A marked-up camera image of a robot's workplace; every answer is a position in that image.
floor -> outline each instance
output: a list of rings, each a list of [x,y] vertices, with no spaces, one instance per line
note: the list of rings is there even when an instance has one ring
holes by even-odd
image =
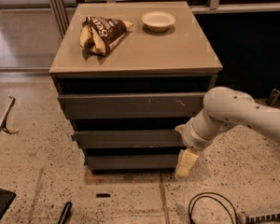
[[[0,66],[49,66],[60,42],[54,19],[43,10],[19,14],[0,14]],[[0,133],[0,189],[17,197],[0,223],[57,223],[71,201],[71,224],[185,224],[189,201],[206,191],[237,212],[280,205],[280,145],[244,126],[220,134],[187,179],[173,171],[92,175],[48,75],[0,73],[0,118],[9,95],[16,103],[7,126],[20,132]],[[197,202],[193,218],[231,223],[212,199]]]

drawer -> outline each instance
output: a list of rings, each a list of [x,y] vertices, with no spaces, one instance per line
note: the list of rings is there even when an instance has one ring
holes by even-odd
[[[203,107],[204,92],[59,95],[67,119],[192,117]]]
[[[57,76],[54,83],[59,94],[99,93],[168,93],[208,91],[214,74],[199,75],[106,75]]]
[[[93,156],[86,157],[86,165],[93,171],[171,169],[177,165],[177,154],[142,156]]]
[[[83,149],[92,170],[175,168],[180,149],[186,147]]]
[[[184,146],[175,130],[77,131],[74,136],[82,149]]]

dark background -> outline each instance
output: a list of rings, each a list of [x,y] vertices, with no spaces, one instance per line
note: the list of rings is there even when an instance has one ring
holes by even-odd
[[[280,12],[196,15],[220,59],[216,86],[267,98],[280,90]]]

cabinet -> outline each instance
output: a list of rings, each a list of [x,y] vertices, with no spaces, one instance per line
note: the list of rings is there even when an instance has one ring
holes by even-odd
[[[175,14],[176,25],[163,34],[147,33],[139,18],[155,9]],[[107,57],[85,60],[78,46],[80,23],[94,10],[124,16],[134,30]],[[202,109],[203,95],[222,68],[192,20],[187,4],[179,2],[77,8],[50,74],[93,172],[175,168],[185,148],[175,126]],[[153,53],[145,50],[149,43],[158,45]],[[174,44],[179,52],[167,50]]]

speckled floor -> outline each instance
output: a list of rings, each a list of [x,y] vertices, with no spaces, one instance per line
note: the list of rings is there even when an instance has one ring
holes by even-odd
[[[9,95],[16,103],[7,126],[21,130],[0,133],[0,188],[17,197],[0,223],[57,223],[71,201],[71,224],[184,224],[190,199],[204,191],[229,198],[238,212],[280,205],[280,145],[246,127],[221,134],[188,179],[169,171],[93,177],[50,77],[0,75],[0,118]],[[197,224],[231,223],[212,200],[198,203],[193,216]]]

